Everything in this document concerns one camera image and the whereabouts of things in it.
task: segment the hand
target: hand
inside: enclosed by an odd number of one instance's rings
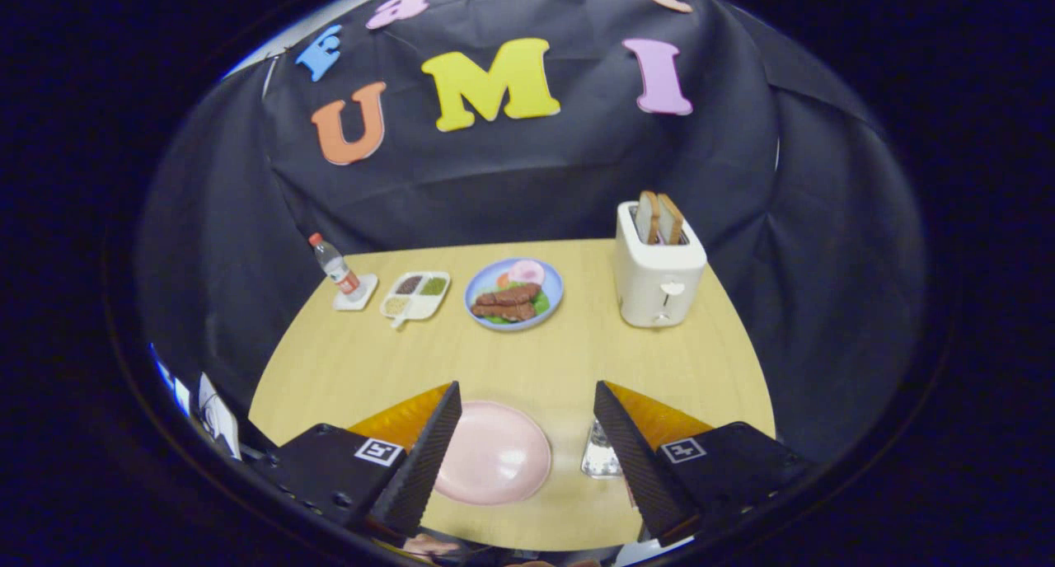
[[[521,563],[520,565],[507,565],[506,567],[556,567],[552,563],[546,563],[545,561],[529,561],[528,563]],[[588,559],[586,561],[576,561],[576,563],[570,564],[568,567],[600,567],[600,563],[596,563],[593,559]]]
[[[418,534],[418,536],[407,538],[403,543],[403,550],[411,554],[418,555],[422,561],[433,563],[430,555],[434,554],[446,554],[453,550],[458,550],[459,545],[456,543],[444,543],[429,536],[428,534]]]

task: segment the white toaster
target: white toaster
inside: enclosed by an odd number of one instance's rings
[[[707,266],[707,252],[689,222],[677,244],[648,245],[634,225],[637,202],[616,210],[615,290],[619,313],[638,327],[674,326],[685,320]]]

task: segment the sausage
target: sausage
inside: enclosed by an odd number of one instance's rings
[[[474,316],[498,316],[511,322],[523,322],[535,317],[535,306],[531,303],[519,305],[474,305],[472,307]]]
[[[542,289],[542,285],[537,283],[528,283],[525,285],[520,285],[519,287],[513,287],[512,289],[505,289],[498,292],[485,292],[480,297],[476,298],[477,305],[519,305],[521,303],[528,303],[538,291]]]

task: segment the egg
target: egg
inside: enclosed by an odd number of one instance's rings
[[[535,283],[542,284],[545,280],[545,270],[542,265],[535,260],[520,260],[510,268],[510,281],[514,283]]]

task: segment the yellow letter m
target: yellow letter m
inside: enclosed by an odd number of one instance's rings
[[[433,75],[440,99],[436,128],[449,132],[473,125],[475,116],[465,110],[462,97],[487,121],[494,121],[506,90],[510,102],[505,106],[505,116],[537,118],[560,112],[560,102],[550,95],[542,65],[542,54],[549,49],[550,42],[544,39],[510,40],[498,49],[486,72],[461,52],[425,60],[421,70]]]

